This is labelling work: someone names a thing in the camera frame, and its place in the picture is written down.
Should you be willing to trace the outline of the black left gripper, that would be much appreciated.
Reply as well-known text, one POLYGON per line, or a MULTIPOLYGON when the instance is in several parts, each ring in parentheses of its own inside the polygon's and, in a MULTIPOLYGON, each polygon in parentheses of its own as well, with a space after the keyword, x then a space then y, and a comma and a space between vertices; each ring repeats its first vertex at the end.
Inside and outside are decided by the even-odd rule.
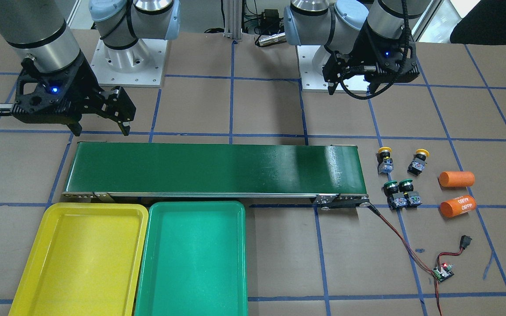
POLYGON ((400 30, 400 36, 384 38, 364 22, 353 50, 346 55, 339 50, 332 50, 327 42, 324 48, 330 57, 323 66, 322 74, 328 83, 329 95, 333 96, 338 86, 352 95, 353 92, 346 88, 344 81, 358 75, 364 76, 364 80, 369 82, 368 92, 371 95, 385 92, 394 83, 415 80, 420 70, 409 22, 405 21, 400 30))

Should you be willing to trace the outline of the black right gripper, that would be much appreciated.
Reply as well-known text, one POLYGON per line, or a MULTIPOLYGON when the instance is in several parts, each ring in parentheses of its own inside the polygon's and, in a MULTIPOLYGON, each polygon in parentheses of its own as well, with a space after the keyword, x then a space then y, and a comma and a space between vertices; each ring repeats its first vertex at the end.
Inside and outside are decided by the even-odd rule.
POLYGON ((12 116, 28 124, 67 125, 80 136, 83 114, 97 114, 118 124, 128 136, 136 106, 122 86, 104 91, 84 55, 68 66, 50 73, 41 72, 27 56, 16 82, 14 102, 0 103, 0 117, 12 116))

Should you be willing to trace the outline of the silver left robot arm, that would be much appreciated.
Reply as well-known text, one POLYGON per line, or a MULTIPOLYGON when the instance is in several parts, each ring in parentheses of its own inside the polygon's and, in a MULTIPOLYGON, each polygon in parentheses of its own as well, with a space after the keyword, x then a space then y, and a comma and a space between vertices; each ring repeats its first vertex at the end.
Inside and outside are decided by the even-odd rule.
POLYGON ((410 22, 427 6, 425 0, 376 0, 370 8, 358 0, 292 0, 283 25, 297 50, 303 89, 367 99, 418 78, 410 22))

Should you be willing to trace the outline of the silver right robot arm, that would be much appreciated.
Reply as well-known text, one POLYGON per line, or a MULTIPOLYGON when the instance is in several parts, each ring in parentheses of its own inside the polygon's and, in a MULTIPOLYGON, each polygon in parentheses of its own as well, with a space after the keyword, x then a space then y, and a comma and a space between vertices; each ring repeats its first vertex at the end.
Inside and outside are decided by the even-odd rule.
MULTIPOLYGON (((145 40, 174 40, 180 30, 178 0, 91 0, 90 15, 117 72, 146 68, 145 40)), ((0 35, 21 59, 14 102, 0 117, 26 124, 62 124, 80 136, 84 114, 118 124, 128 136, 136 106, 122 86, 98 83, 54 0, 0 0, 0 35)))

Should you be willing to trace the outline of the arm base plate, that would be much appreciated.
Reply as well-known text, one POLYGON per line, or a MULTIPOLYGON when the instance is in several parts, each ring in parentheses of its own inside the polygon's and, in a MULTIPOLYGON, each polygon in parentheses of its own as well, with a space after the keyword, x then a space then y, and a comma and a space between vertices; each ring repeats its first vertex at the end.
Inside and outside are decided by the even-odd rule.
POLYGON ((99 40, 90 65, 101 86, 160 88, 169 44, 139 39, 128 49, 113 50, 99 40))
MULTIPOLYGON (((296 51, 303 91, 327 93, 329 84, 325 82, 322 70, 330 54, 322 46, 312 45, 297 46, 296 51)), ((357 94, 367 93, 369 86, 363 76, 354 76, 345 80, 344 84, 357 94)))

